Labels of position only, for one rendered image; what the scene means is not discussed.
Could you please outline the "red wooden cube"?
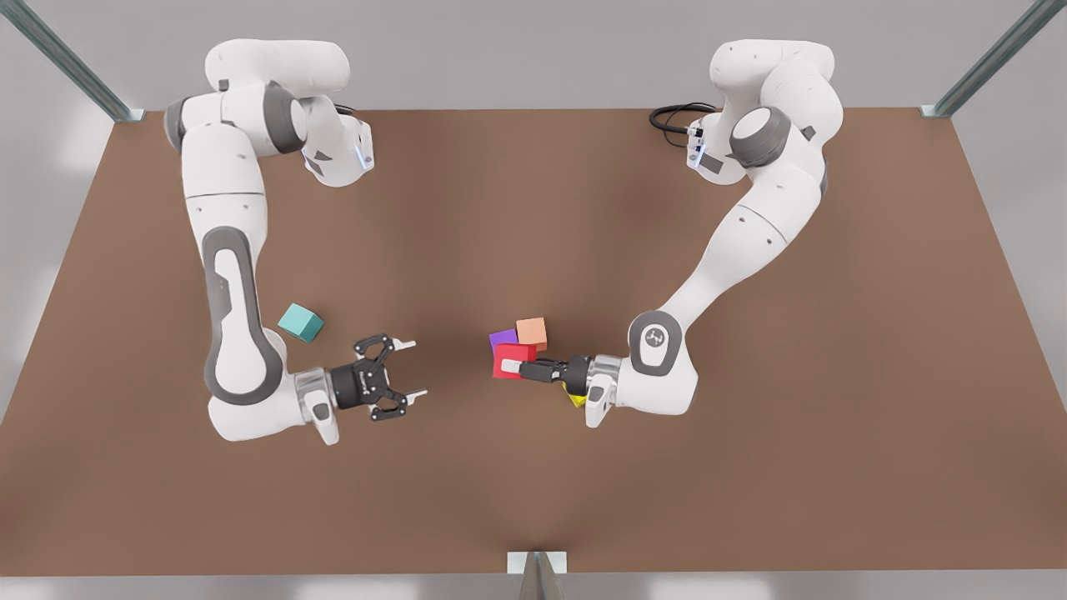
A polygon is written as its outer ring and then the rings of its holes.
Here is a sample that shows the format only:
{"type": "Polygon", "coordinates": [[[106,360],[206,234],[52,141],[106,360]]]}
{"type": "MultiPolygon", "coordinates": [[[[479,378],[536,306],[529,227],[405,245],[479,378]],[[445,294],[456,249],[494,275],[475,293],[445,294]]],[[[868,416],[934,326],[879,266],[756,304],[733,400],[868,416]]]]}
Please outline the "red wooden cube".
{"type": "Polygon", "coordinates": [[[536,347],[523,344],[500,344],[493,351],[493,377],[499,379],[522,379],[521,373],[501,372],[501,361],[523,361],[531,363],[537,360],[536,347]]]}

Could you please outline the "teal blue wooden cube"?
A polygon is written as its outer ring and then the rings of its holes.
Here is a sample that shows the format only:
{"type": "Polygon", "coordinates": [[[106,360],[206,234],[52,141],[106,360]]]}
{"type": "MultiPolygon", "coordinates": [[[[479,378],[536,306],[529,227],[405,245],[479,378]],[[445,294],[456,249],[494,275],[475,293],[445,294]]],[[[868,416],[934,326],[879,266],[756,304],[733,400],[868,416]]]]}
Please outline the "teal blue wooden cube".
{"type": "Polygon", "coordinates": [[[323,319],[308,307],[291,303],[278,319],[278,327],[305,344],[310,344],[323,329],[323,319]]]}

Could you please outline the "silver frame post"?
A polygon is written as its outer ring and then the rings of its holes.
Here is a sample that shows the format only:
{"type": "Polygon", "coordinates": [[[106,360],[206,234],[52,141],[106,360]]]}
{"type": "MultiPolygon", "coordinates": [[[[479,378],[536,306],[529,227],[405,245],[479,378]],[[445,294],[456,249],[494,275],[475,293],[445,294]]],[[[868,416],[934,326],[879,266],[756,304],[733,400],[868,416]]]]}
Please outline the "silver frame post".
{"type": "Polygon", "coordinates": [[[566,600],[558,577],[567,572],[564,551],[507,553],[507,573],[522,574],[517,600],[566,600]]]}
{"type": "Polygon", "coordinates": [[[49,58],[57,68],[64,73],[71,83],[80,88],[112,121],[116,123],[143,121],[145,111],[130,108],[123,102],[118,95],[103,83],[103,80],[92,72],[23,0],[0,0],[0,14],[37,47],[43,56],[49,58]]]}
{"type": "Polygon", "coordinates": [[[1024,14],[990,46],[980,60],[964,73],[949,90],[931,105],[919,107],[923,119],[951,119],[1030,40],[1067,7],[1067,0],[1034,0],[1024,14]]]}

